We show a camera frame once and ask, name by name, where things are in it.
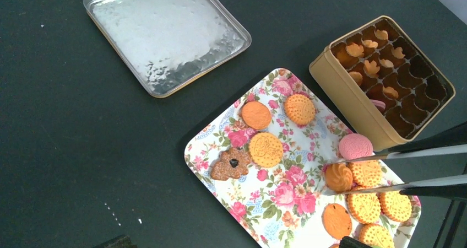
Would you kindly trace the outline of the white handled metal tongs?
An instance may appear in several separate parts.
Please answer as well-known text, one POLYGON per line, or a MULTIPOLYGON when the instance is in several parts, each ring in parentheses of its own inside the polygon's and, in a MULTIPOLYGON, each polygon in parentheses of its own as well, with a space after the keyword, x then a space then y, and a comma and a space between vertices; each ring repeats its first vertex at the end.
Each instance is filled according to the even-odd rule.
POLYGON ((368 164, 371 161, 388 166, 388 169, 404 179, 404 182, 388 186, 367 186, 361 190, 338 191, 331 186, 323 191, 326 196, 351 195, 354 193, 381 193, 399 191, 408 196, 433 196, 454 200, 466 200, 466 175, 460 171, 448 172, 460 166, 454 159, 466 161, 466 144, 450 146, 398 145, 385 154, 367 152, 362 145, 351 146, 347 157, 311 153, 309 164, 326 171, 332 164, 368 164))

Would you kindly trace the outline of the silver tin lid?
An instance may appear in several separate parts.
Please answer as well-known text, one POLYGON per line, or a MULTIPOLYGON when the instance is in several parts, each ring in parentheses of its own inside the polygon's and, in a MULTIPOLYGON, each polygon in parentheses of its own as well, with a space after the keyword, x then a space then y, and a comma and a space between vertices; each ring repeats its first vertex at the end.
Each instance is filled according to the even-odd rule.
POLYGON ((153 97, 165 98, 252 42, 219 0, 83 0, 102 34, 153 97))

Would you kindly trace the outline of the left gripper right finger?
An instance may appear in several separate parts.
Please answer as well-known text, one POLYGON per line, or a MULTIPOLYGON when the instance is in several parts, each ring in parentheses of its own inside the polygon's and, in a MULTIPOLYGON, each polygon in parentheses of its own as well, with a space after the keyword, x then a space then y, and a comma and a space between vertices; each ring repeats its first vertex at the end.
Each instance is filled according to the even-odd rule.
POLYGON ((339 243, 339 248, 372 248, 372 247, 354 238, 351 238, 349 236, 344 236, 339 243))

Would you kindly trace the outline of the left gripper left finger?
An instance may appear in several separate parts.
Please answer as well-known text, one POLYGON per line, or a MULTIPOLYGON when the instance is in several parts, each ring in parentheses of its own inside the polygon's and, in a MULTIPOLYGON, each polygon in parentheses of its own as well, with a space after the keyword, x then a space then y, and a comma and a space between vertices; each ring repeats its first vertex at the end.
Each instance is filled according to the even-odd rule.
POLYGON ((119 235, 111 240, 93 246, 93 248, 137 248, 129 235, 119 235))

